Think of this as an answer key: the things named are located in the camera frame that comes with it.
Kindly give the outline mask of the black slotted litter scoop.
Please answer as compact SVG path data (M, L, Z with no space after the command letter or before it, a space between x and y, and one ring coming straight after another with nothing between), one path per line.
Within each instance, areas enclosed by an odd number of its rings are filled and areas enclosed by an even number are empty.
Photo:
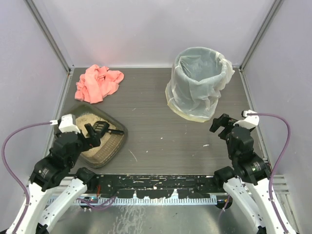
M124 135L124 131L110 129L110 124L106 121L96 121L92 126L94 132L103 137L106 133L114 135Z

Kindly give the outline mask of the dark translucent litter box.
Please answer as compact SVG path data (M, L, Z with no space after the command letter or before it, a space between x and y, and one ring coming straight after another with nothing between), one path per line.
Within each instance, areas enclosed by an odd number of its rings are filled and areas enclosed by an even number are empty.
M106 112L91 104L78 103L64 112L64 114L73 114L76 117L76 125L82 130L85 137L88 137L88 133L84 125L87 123L93 125L96 121L106 121L109 124L109 129L124 132L122 135L110 132L105 133L100 139L100 146L80 154L78 159L93 169L101 168L107 164L126 142L128 133L126 127Z

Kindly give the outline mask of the bin with plastic liner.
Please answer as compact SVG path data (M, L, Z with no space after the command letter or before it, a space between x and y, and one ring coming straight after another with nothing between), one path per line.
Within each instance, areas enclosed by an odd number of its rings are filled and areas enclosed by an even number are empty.
M188 121L209 121L233 74L232 63L220 52L206 47L187 48L172 65L165 89L167 105Z

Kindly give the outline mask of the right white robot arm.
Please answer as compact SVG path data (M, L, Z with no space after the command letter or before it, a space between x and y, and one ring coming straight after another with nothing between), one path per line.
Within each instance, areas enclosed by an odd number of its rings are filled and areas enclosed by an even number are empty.
M247 110L241 120L228 114L213 119L210 131L223 128L218 136L226 142L232 162L231 167L215 171L214 181L238 204L255 234L295 234L273 189L275 171L254 152L251 132L259 117Z

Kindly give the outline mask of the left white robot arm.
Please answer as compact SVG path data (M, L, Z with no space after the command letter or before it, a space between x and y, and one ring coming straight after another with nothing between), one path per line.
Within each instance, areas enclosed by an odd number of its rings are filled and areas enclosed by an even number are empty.
M26 198L4 234L49 234L71 204L97 186L97 175L85 167L80 168L57 199L46 205L80 154L100 145L100 132L91 124L86 124L85 129L88 137L81 131L60 133L49 155L35 164L29 186L22 187Z

